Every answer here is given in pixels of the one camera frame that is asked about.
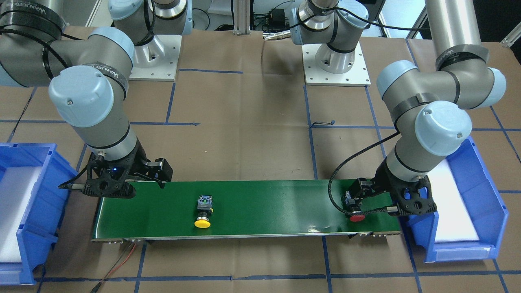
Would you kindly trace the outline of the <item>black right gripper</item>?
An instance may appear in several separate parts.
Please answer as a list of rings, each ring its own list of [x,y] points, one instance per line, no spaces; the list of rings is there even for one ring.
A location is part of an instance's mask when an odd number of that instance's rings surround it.
[[[172,176],[168,161],[165,158],[150,161],[137,141],[128,155],[115,161],[106,160],[100,152],[91,153],[82,171],[58,187],[81,190],[92,197],[130,199],[136,195],[130,180],[157,182],[160,189],[164,189]]]

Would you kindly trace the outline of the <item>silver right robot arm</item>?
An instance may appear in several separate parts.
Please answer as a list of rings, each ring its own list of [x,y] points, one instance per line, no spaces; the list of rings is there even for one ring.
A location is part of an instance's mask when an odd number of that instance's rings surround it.
[[[2,0],[1,85],[47,86],[62,119],[91,150],[86,182],[78,175],[59,185],[99,198],[130,199],[131,181],[171,181],[165,158],[147,158],[123,110],[132,69],[165,55],[157,35],[192,30],[189,0],[110,0],[114,26],[86,39],[64,35],[62,0]]]

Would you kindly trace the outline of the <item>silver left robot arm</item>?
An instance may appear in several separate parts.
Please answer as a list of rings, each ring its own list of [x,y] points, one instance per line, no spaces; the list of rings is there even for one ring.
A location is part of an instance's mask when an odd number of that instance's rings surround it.
[[[358,178],[339,206],[346,217],[374,213],[423,215],[437,211],[428,173],[458,150],[472,130],[468,109],[495,104],[506,92],[506,78],[487,66],[471,0],[427,0],[426,11],[437,54],[435,72],[421,72],[411,61],[387,65],[377,78],[391,115],[396,145],[372,179]]]

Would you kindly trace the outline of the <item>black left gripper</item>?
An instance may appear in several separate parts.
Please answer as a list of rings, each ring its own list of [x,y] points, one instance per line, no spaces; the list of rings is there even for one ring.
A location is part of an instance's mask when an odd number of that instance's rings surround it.
[[[345,191],[343,195],[344,210],[358,212],[357,201],[361,205],[363,199],[386,192],[391,197],[392,205],[374,208],[360,214],[385,212],[391,216],[409,216],[437,211],[437,205],[432,198],[431,183],[427,175],[415,178],[412,182],[404,181],[392,174],[386,162],[378,167],[374,178],[357,178],[353,182],[353,198],[350,196],[350,191]]]

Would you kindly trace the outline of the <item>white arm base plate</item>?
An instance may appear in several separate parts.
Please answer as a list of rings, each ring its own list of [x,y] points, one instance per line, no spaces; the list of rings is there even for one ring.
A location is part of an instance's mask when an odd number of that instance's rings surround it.
[[[372,84],[360,43],[349,53],[327,44],[302,45],[306,85],[364,87]]]
[[[130,81],[175,81],[182,36],[155,35],[134,49]]]

